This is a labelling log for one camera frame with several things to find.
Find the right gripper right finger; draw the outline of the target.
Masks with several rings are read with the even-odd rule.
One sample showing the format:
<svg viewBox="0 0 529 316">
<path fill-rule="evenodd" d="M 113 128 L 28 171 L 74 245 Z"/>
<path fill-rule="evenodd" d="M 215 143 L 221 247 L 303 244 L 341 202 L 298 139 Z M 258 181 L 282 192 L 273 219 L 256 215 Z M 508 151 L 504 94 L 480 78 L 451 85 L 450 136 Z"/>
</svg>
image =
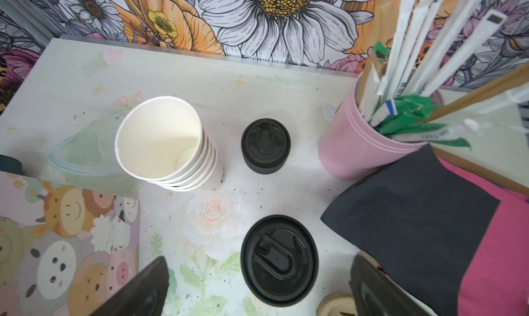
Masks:
<svg viewBox="0 0 529 316">
<path fill-rule="evenodd" d="M 349 283 L 358 315 L 430 315 L 360 253 Z"/>
</svg>

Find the black cup lid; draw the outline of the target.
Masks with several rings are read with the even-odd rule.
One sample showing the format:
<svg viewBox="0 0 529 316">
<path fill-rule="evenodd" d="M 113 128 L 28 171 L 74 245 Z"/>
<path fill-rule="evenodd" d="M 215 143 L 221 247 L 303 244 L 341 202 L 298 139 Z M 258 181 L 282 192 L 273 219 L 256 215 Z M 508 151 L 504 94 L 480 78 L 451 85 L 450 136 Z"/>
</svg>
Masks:
<svg viewBox="0 0 529 316">
<path fill-rule="evenodd" d="M 301 302 L 318 276 L 318 250 L 310 232 L 296 219 L 270 215 L 247 232 L 241 271 L 253 295 L 270 306 Z"/>
</svg>

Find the black napkin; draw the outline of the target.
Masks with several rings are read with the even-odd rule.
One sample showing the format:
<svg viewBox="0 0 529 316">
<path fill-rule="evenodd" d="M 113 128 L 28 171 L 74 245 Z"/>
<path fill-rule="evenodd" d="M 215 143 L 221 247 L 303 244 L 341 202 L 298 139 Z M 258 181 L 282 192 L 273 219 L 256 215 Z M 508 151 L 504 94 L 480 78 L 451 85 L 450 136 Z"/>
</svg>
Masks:
<svg viewBox="0 0 529 316">
<path fill-rule="evenodd" d="M 435 313 L 456 315 L 461 281 L 499 204 L 424 146 L 350 186 L 321 219 Z"/>
</svg>

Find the white cartoon gift bag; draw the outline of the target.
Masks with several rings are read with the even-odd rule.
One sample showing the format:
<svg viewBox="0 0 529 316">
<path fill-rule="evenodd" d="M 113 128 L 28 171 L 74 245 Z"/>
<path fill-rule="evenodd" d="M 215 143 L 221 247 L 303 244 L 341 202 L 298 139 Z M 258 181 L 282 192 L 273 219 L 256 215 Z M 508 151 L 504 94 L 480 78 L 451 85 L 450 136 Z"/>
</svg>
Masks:
<svg viewBox="0 0 529 316">
<path fill-rule="evenodd" d="M 1 314 L 89 315 L 138 272 L 138 200 L 1 174 Z"/>
</svg>

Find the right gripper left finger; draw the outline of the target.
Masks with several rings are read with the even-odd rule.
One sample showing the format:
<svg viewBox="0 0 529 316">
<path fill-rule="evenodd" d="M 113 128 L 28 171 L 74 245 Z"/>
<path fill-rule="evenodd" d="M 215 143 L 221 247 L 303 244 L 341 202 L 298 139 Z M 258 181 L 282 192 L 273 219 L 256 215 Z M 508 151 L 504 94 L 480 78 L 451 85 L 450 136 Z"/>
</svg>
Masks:
<svg viewBox="0 0 529 316">
<path fill-rule="evenodd" d="M 162 315 L 168 288 L 168 264 L 163 256 L 159 256 L 96 309 L 92 316 Z"/>
</svg>

